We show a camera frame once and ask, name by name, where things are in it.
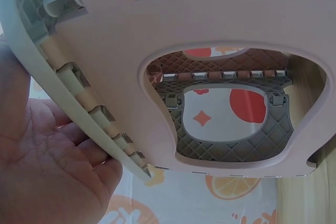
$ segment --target wooden surface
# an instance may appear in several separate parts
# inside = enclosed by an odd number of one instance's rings
[[[290,113],[294,128],[321,93],[325,76],[307,60],[291,58]],[[278,179],[278,224],[336,223],[336,137],[317,151],[318,168],[307,177]]]

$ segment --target gray plastic frame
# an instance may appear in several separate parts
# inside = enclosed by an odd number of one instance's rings
[[[285,148],[293,127],[289,116],[289,97],[284,87],[292,84],[287,76],[270,78],[219,79],[194,81],[162,81],[155,89],[161,97],[168,94],[183,96],[183,91],[196,84],[231,83],[259,88],[266,93],[268,115],[260,131],[249,138],[234,142],[210,143],[190,137],[182,123],[183,104],[170,110],[177,132],[177,152],[193,159],[219,162],[255,162],[272,158]]]

